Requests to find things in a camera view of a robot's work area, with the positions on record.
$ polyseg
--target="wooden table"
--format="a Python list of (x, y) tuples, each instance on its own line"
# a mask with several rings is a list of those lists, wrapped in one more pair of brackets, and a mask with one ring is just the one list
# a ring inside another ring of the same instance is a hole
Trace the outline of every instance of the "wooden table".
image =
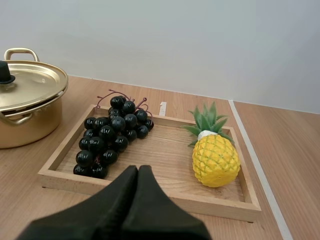
[(42, 188), (37, 172), (71, 130), (83, 111), (104, 96), (108, 89), (124, 92), (139, 100), (149, 99), (149, 109), (159, 113), (160, 103), (167, 102), (166, 115), (191, 120), (188, 110), (196, 105), (216, 102), (220, 114), (229, 115), (227, 126), (236, 131), (243, 156), (248, 159), (254, 188), (262, 214), (254, 223), (194, 214), (203, 220), (214, 240), (278, 240), (282, 239), (277, 223), (250, 161), (250, 156), (227, 100), (130, 86), (118, 83), (70, 77), (69, 89), (63, 96), (63, 120), (49, 136), (35, 143), (0, 150), (0, 239), (14, 239), (32, 220), (73, 206), (88, 195)]
[(235, 106), (292, 237), (320, 239), (320, 115)]

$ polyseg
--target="grape bunch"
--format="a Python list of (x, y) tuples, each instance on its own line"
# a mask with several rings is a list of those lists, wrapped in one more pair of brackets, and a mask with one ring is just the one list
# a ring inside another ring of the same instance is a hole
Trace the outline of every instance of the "grape bunch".
[(110, 100), (111, 107), (108, 116), (88, 117), (84, 121), (86, 131), (79, 141), (79, 151), (75, 157), (76, 165), (73, 173), (76, 175), (104, 179), (108, 174), (108, 167), (114, 164), (119, 154), (124, 152), (130, 142), (144, 139), (154, 127), (152, 114), (148, 112), (147, 101), (144, 98), (137, 106), (134, 99), (121, 92)]

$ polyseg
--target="yellow pineapple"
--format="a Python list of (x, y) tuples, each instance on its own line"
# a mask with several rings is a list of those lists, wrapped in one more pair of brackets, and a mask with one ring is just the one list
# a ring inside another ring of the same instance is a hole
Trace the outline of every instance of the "yellow pineapple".
[(240, 170), (240, 160), (233, 140), (222, 131), (227, 122), (226, 115), (217, 115), (213, 103), (208, 110), (206, 105), (203, 113), (198, 107), (190, 111), (195, 119), (195, 126), (181, 126), (197, 136), (192, 159), (195, 177), (205, 186), (216, 188), (235, 180)]

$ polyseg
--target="white wall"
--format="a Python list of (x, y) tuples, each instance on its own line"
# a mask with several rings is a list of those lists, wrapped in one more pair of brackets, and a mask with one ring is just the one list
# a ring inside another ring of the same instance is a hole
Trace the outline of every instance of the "white wall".
[(319, 0), (1, 0), (0, 19), (0, 53), (69, 75), (320, 113)]

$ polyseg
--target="tray rim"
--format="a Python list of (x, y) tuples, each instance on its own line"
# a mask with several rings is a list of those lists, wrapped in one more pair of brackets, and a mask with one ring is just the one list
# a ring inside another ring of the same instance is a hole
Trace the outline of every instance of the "tray rim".
[[(94, 104), (91, 104), (88, 107), (78, 122), (74, 125), (71, 131), (67, 134), (67, 136), (63, 139), (63, 141), (59, 144), (53, 154), (40, 169), (38, 174), (40, 175), (42, 187), (92, 195), (112, 182), (106, 179), (98, 179), (56, 171), (66, 154), (69, 152), (70, 148), (83, 131), (84, 120), (87, 117), (95, 114), (95, 108), (96, 105)], [(100, 108), (96, 109), (96, 114), (108, 109), (109, 107), (107, 106), (101, 106)], [(163, 126), (170, 127), (180, 127), (182, 124), (195, 124), (195, 122), (191, 120), (184, 120), (168, 116), (154, 115), (153, 119), (155, 124), (161, 124)], [(249, 175), (236, 132), (233, 127), (228, 126), (224, 126), (223, 130), (232, 136), (234, 146), (241, 161), (241, 168), (238, 177), (244, 196), (244, 202), (209, 196), (198, 196), (189, 193), (174, 192), (172, 190), (166, 190), (165, 193), (173, 202), (187, 212), (253, 222), (260, 215), (261, 207)]]

